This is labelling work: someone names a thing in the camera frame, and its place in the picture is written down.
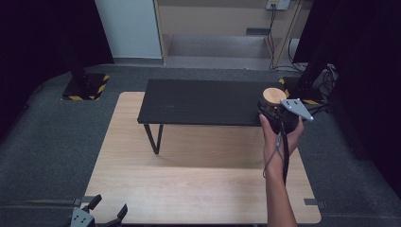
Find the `light wooden board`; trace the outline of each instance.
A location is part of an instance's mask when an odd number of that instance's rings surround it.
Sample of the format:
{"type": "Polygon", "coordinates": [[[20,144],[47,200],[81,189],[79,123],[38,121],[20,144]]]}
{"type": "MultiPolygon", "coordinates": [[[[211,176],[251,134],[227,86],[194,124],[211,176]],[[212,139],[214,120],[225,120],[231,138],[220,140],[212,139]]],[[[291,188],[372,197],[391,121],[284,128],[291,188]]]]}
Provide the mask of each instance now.
{"type": "MultiPolygon", "coordinates": [[[[165,125],[156,155],[136,121],[143,96],[118,99],[85,193],[103,198],[91,211],[96,223],[116,218],[125,203],[123,223],[266,223],[261,129],[165,125]]],[[[321,220],[318,207],[304,202],[314,195],[298,150],[290,158],[288,193],[299,223],[321,220]]]]}

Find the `black curtain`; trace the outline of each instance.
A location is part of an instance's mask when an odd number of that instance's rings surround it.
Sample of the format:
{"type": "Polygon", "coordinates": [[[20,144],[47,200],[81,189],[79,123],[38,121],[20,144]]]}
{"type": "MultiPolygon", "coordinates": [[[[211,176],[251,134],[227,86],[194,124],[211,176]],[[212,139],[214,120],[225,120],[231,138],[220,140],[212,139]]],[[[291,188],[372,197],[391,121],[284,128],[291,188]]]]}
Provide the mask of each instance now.
{"type": "Polygon", "coordinates": [[[0,4],[0,140],[44,81],[113,63],[94,0],[0,4]]]}

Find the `power outlet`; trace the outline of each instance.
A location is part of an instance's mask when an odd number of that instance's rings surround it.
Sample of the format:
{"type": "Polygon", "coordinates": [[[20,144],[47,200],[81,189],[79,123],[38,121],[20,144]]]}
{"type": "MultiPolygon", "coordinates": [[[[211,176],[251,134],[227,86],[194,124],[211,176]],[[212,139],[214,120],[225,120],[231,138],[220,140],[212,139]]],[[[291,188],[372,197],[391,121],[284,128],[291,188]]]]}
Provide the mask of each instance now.
{"type": "Polygon", "coordinates": [[[290,1],[291,0],[269,0],[266,9],[272,9],[272,5],[275,4],[275,9],[286,10],[288,9],[290,1]]]}

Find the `table leg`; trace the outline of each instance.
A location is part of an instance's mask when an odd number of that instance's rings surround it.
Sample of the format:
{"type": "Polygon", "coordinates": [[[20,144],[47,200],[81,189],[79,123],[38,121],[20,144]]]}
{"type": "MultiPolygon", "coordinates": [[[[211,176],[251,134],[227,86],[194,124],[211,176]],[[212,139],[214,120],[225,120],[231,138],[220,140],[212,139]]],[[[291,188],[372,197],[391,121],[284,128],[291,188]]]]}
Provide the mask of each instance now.
{"type": "Polygon", "coordinates": [[[160,149],[160,143],[162,142],[162,132],[163,132],[163,126],[164,125],[159,125],[159,133],[157,135],[157,145],[154,143],[153,135],[151,134],[150,126],[149,124],[144,124],[145,130],[147,131],[147,135],[151,144],[151,147],[153,148],[153,151],[155,154],[159,154],[159,149],[160,149]]]}

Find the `hand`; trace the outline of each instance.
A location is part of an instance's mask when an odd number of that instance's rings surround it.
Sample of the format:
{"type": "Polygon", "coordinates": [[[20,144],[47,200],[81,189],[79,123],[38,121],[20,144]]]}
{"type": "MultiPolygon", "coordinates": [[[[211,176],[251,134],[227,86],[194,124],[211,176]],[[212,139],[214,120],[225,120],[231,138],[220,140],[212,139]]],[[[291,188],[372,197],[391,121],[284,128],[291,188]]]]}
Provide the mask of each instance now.
{"type": "MultiPolygon", "coordinates": [[[[283,161],[281,160],[279,154],[274,153],[275,147],[276,147],[276,141],[277,141],[277,134],[274,133],[274,131],[271,129],[270,122],[266,118],[266,116],[264,116],[263,114],[260,114],[259,119],[260,119],[260,123],[262,125],[263,134],[265,137],[265,146],[263,148],[263,157],[265,159],[265,164],[267,163],[267,161],[269,160],[271,155],[274,155],[272,157],[266,171],[274,171],[274,172],[280,173],[283,170],[283,161]]],[[[295,128],[295,130],[292,131],[291,133],[287,134],[289,155],[291,155],[292,152],[296,148],[298,148],[299,139],[301,137],[303,130],[304,130],[304,124],[303,124],[301,117],[299,117],[299,122],[298,122],[298,125],[295,128]]],[[[279,150],[283,156],[284,155],[283,143],[281,143],[279,150]]]]}

